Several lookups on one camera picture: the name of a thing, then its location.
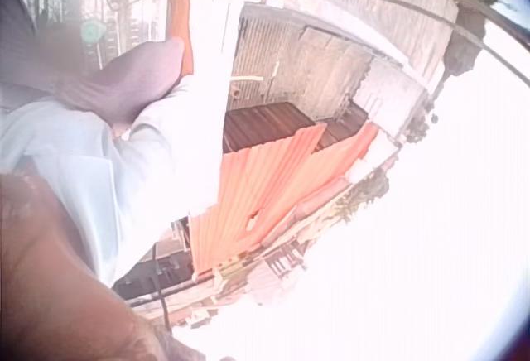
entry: person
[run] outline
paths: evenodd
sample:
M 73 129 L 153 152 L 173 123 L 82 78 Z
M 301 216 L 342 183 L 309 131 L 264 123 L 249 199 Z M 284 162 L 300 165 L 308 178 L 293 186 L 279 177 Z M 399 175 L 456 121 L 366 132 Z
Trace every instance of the person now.
M 53 96 L 123 128 L 130 126 L 148 104 L 167 94 L 181 75 L 181 27 L 166 41 L 144 42 L 101 70 L 81 75 L 76 70 L 65 72 L 67 65 L 80 64 L 71 57 L 74 53 L 65 51 L 70 58 L 61 64 L 57 58 L 60 52 L 50 51 L 49 42 L 41 42 L 43 37 L 37 36 L 22 0 L 0 0 L 0 22 L 0 107 L 5 112 Z M 55 23 L 50 31 L 60 29 Z
M 16 171 L 0 175 L 0 188 L 0 359 L 205 360 L 97 280 L 44 180 Z
M 20 44 L 19 35 L 12 33 L 31 31 L 4 20 L 9 18 L 6 12 L 12 11 L 6 6 L 11 0 L 0 1 L 2 48 L 14 48 Z M 112 105 L 100 103 L 105 100 L 101 97 L 86 108 L 80 105 L 90 95 L 77 94 L 75 90 L 82 88 L 73 82 L 60 92 L 48 89 L 49 95 L 42 95 L 41 85 L 55 77 L 43 74 L 47 68 L 41 65 L 32 66 L 32 72 L 13 72 L 17 83 L 7 85 L 8 90 L 20 85 L 17 94 L 41 89 L 38 97 L 31 94 L 20 106 L 2 115 L 0 167 L 4 172 L 31 169 L 48 183 L 78 229 L 86 264 L 106 286 L 125 275 L 171 222 L 199 214 L 217 201 L 222 133 L 213 132 L 207 118 L 215 114 L 224 117 L 224 110 L 211 111 L 209 95 L 193 91 L 190 0 L 171 3 L 175 13 L 171 36 L 181 50 L 181 64 L 166 64 L 179 71 L 169 82 L 178 81 L 168 95 L 139 108 L 141 112 L 132 121 L 127 141 L 114 138 L 110 124 L 119 119 L 108 113 L 119 113 L 119 108 L 113 106 L 120 104 L 127 109 L 127 94 Z M 12 65 L 24 69 L 26 57 L 20 51 L 12 53 L 13 58 L 17 56 L 20 59 Z M 141 63 L 146 73 L 151 73 L 148 67 L 153 65 L 152 60 Z M 112 71 L 101 75 L 111 78 Z M 142 70 L 135 76 L 139 77 L 134 79 L 137 82 L 145 78 Z M 6 88 L 4 82 L 0 85 L 2 90 Z M 195 140 L 197 134 L 201 141 Z M 211 178 L 209 187 L 198 191 L 196 182 L 202 183 L 203 177 Z

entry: rusty roof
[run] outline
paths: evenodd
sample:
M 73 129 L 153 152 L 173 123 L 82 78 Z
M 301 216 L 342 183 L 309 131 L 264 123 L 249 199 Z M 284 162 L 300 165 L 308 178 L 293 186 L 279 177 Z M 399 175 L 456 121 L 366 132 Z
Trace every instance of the rusty roof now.
M 224 154 L 219 203 L 190 219 L 195 271 L 257 246 L 303 198 L 342 176 L 368 148 L 378 127 L 313 152 L 325 124 L 293 136 Z

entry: house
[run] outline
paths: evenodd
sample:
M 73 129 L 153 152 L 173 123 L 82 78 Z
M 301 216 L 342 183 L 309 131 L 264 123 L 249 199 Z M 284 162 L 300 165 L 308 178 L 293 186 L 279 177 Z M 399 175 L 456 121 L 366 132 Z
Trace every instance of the house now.
M 31 3 L 36 20 L 105 26 L 82 45 L 87 70 L 166 34 L 167 0 L 78 1 Z M 268 304 L 292 287 L 333 203 L 396 160 L 451 29 L 384 0 L 193 1 L 199 91 L 227 110 L 210 123 L 224 129 L 219 202 L 174 222 L 114 289 L 150 320 L 197 327 L 241 296 Z M 448 22 L 458 12 L 404 2 Z

